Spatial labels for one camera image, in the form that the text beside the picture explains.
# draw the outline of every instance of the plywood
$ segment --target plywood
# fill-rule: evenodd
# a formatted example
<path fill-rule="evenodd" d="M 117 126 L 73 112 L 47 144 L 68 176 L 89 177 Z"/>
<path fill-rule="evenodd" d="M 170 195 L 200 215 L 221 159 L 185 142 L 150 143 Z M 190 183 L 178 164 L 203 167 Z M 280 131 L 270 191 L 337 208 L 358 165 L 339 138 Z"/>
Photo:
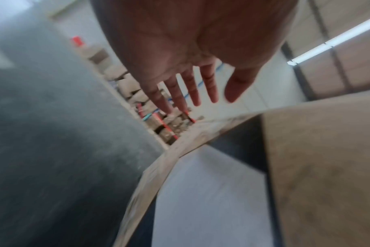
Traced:
<path fill-rule="evenodd" d="M 370 96 L 264 114 L 286 246 L 370 246 Z"/>

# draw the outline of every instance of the tube light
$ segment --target tube light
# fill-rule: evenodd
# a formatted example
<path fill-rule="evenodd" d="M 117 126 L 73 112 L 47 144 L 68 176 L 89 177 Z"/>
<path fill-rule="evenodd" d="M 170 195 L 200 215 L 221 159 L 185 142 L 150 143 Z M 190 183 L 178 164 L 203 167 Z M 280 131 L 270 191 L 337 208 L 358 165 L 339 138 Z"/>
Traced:
<path fill-rule="evenodd" d="M 326 41 L 324 44 L 321 44 L 320 46 L 315 47 L 312 50 L 309 50 L 308 52 L 292 59 L 291 61 L 288 61 L 287 63 L 291 66 L 295 66 L 299 63 L 302 63 L 322 52 L 327 51 L 328 49 L 337 46 L 339 44 L 342 44 L 354 37 L 357 37 L 358 35 L 370 30 L 370 19 L 355 26 L 354 28 L 344 32 L 343 34 L 338 35 L 335 38 L 332 38 L 329 41 Z"/>

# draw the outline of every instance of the wooden edge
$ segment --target wooden edge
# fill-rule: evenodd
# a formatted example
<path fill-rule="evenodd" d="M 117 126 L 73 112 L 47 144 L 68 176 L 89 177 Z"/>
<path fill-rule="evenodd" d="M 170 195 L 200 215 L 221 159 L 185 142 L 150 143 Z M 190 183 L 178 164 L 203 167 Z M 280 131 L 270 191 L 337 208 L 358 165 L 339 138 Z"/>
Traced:
<path fill-rule="evenodd" d="M 144 172 L 120 225 L 113 247 L 126 247 L 143 215 L 180 157 L 254 117 L 256 114 L 225 120 L 197 122 Z"/>

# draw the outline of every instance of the cardboard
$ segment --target cardboard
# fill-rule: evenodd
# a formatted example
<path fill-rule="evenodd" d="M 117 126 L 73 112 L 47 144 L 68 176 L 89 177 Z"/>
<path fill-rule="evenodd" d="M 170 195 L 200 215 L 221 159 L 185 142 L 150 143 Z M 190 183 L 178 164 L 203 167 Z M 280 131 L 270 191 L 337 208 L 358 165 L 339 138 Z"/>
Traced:
<path fill-rule="evenodd" d="M 219 154 L 212 154 L 210 147 Z M 240 212 L 244 219 L 251 217 L 251 212 L 257 214 L 258 211 L 249 206 L 253 203 L 251 197 L 245 197 L 241 192 L 246 190 L 239 189 L 239 185 L 247 180 L 244 178 L 230 180 L 230 191 L 237 195 L 233 198 L 229 196 L 232 193 L 224 193 L 225 187 L 215 192 L 211 187 L 211 194 L 208 194 L 203 180 L 199 183 L 204 197 L 198 196 L 201 193 L 198 189 L 191 190 L 196 180 L 176 184 L 176 190 L 194 191 L 194 197 L 188 197 L 189 200 L 199 199 L 194 201 L 193 209 L 183 207 L 180 203 L 168 205 L 171 210 L 159 213 L 168 195 L 178 195 L 162 189 L 173 181 L 180 181 L 176 173 L 171 174 L 173 168 L 181 169 L 176 163 L 180 161 L 182 166 L 186 166 L 186 157 L 192 155 L 195 158 L 200 152 L 210 153 L 201 158 L 227 157 L 204 160 L 206 166 L 209 162 L 216 163 L 209 169 L 214 170 L 224 165 L 223 160 L 233 158 L 241 166 L 265 176 L 267 188 L 260 189 L 267 196 L 268 219 L 272 229 L 270 234 L 265 235 L 265 231 L 261 230 L 266 227 L 264 221 L 238 223 L 240 217 L 234 215 L 223 218 L 217 215 L 217 223 L 204 226 L 198 235 L 190 230 L 194 227 L 186 219 L 187 216 L 194 217 L 194 210 L 203 211 L 205 207 L 213 207 L 212 211 L 220 212 L 219 207 L 224 205 L 225 200 L 221 204 L 208 204 L 208 200 L 216 200 L 217 197 L 224 197 L 233 203 L 236 210 L 231 211 L 231 207 L 228 207 L 227 213 Z M 196 162 L 199 165 L 193 164 L 192 167 L 198 169 L 203 162 Z M 226 177 L 219 179 L 220 173 L 208 172 L 206 176 L 212 176 L 213 179 L 206 179 L 206 183 Z M 236 176 L 242 174 L 235 170 L 227 174 L 233 173 L 238 174 Z M 182 200 L 186 195 L 181 194 L 177 199 Z M 238 204 L 244 197 L 250 201 Z M 186 236 L 192 239 L 192 246 L 222 246 L 222 243 L 227 244 L 227 239 L 235 246 L 270 246 L 271 243 L 274 246 L 298 247 L 370 246 L 370 96 L 346 96 L 259 115 L 196 123 L 144 172 L 114 246 L 124 247 L 133 243 L 130 242 L 132 236 L 140 231 L 137 230 L 139 224 L 146 224 L 144 215 L 155 200 L 155 212 L 152 213 L 159 217 L 155 219 L 152 231 L 154 240 L 151 241 L 155 246 L 157 243 L 159 246 L 170 246 L 171 239 L 181 240 Z M 178 212 L 176 210 L 179 207 L 189 210 Z M 188 223 L 175 228 L 170 237 L 162 238 L 162 230 L 170 229 L 165 225 L 170 223 L 174 227 L 170 217 L 177 217 L 178 214 L 184 214 L 184 222 Z M 227 225 L 227 231 L 207 234 L 209 230 L 206 227 L 211 227 L 211 233 L 215 230 L 220 232 L 220 228 L 215 229 L 216 225 Z M 243 232 L 230 232 L 230 229 L 243 227 L 260 231 L 254 236 L 262 237 L 247 239 Z M 235 239 L 233 234 L 238 234 L 238 238 Z"/>

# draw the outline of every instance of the human hand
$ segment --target human hand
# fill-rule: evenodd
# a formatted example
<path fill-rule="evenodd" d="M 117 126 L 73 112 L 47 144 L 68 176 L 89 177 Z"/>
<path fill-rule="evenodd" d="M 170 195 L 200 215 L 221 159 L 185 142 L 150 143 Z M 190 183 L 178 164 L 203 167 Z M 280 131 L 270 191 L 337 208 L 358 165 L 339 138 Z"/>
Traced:
<path fill-rule="evenodd" d="M 171 105 L 163 81 L 181 111 L 186 101 L 180 73 L 193 104 L 201 100 L 193 76 L 200 73 L 213 103 L 218 101 L 215 60 L 235 67 L 224 95 L 234 102 L 280 48 L 298 0 L 91 0 L 113 50 L 149 99 L 166 113 Z"/>

